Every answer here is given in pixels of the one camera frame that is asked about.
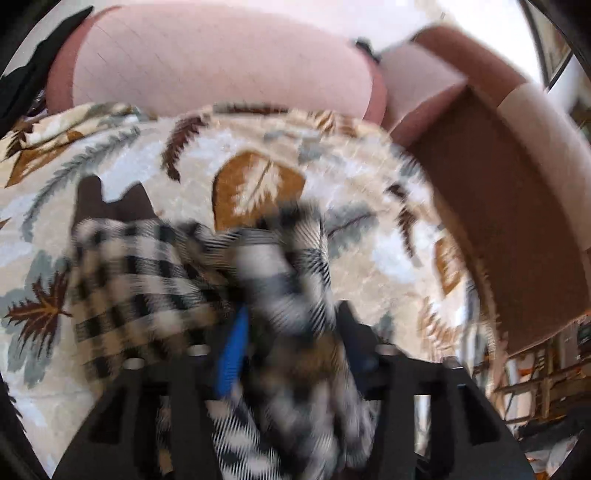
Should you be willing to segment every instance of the checkered cloth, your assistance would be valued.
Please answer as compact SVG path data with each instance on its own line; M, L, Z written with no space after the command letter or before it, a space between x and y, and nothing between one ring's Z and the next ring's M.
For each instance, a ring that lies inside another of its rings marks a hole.
M323 479L362 466L374 423L334 332L327 259L309 205L216 234L199 223L84 220L72 233L69 298L90 383L100 392L127 358L153 363L207 343L243 303L253 348L242 388L255 401L208 406L224 477Z

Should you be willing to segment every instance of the leaf-patterned blanket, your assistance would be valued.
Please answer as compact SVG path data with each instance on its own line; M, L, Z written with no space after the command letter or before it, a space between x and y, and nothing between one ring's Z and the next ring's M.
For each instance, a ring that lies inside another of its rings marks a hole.
M83 105L21 123L0 141L0 372L49 474L94 402L64 275L76 184L90 173L107 201L140 181L157 216L218 231L313 200L333 297L412 356L460 352L469 275L419 164L379 127L264 105L160 119Z

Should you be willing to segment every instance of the brown fabric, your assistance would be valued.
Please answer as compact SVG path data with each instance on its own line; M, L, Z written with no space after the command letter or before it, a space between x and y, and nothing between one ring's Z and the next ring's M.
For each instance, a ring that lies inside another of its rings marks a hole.
M84 43L90 29L105 14L117 10L121 7L110 7L84 20L81 25L74 30L68 41L57 53L56 59L49 71L46 86L47 111L51 115L60 113L74 106L72 98L72 87L74 82L74 65L80 47Z
M368 107L363 116L363 120L380 125L384 119L386 104L388 103L386 83L384 82L384 77L382 77L382 71L375 63L375 60L361 49L359 49L359 53L363 55L367 62L369 74L372 78L371 96L369 97Z
M78 184L72 230L87 218L110 218L127 223L158 217L141 183L132 185L120 200L106 203L103 200L103 184L98 176L92 175Z
M527 81L493 52L454 28L443 25L426 28L414 37L414 42L464 73L470 85L495 108Z
M584 269L560 205L510 130L473 92L410 151L483 261L510 355L586 311Z
M425 100L392 130L390 137L393 142L403 147L411 145L445 112L465 88L465 85L454 85Z

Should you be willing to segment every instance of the metal bolt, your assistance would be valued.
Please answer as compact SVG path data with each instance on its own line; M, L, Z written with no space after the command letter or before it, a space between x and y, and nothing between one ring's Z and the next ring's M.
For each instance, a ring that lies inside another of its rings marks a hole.
M383 356L392 356L398 353L396 345L392 345L391 343L380 343L378 346L376 346L375 351L378 355Z
M187 348L188 356L203 356L209 353L209 347L207 345L191 345Z
M143 358L128 358L123 362L123 368L126 370L140 370L146 364Z

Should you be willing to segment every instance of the gray leaf print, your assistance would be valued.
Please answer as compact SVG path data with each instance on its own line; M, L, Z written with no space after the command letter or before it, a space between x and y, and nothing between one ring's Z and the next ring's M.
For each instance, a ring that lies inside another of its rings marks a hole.
M104 159L123 147L132 145L140 135L141 131L133 127L130 131L119 132L110 135L106 142L92 147L86 147L84 153L75 155L70 161L65 162L62 167L53 174L45 186L39 191L31 208L25 215L21 225L22 237L25 242L33 241L33 224L41 208L49 201L57 190L65 188L71 181L79 178L91 168L96 168Z
M273 140L277 140L285 135L283 130L272 130L270 132L266 132L265 135L262 136L263 142L271 142Z
M329 209L324 216L329 258L339 258L342 252L358 244L378 223L376 213L365 202Z
M417 176L418 180L422 180L424 178L421 164L400 145L390 145L390 153L400 162L400 176L402 178L406 180L415 176Z
M319 143L302 142L298 148L297 161L299 164L308 163L310 161L318 160L327 152L327 148Z
M5 329L7 334L12 335L10 345L8 346L8 371L16 372L24 369L24 383L29 388L37 385L45 376L46 368L51 361L53 349L58 344L61 336L61 322L57 325L51 348L44 348L43 342L40 341L35 342L29 340L22 344L20 334L24 328L24 324L17 325L11 323L6 316L11 304L18 303L26 298L34 298L31 286L38 278L51 278L56 270L63 271L64 269L65 260L63 258L59 258L53 262L51 257L45 251L41 250L31 263L24 287L10 290L6 295L0 297L0 318L2 319L0 325Z

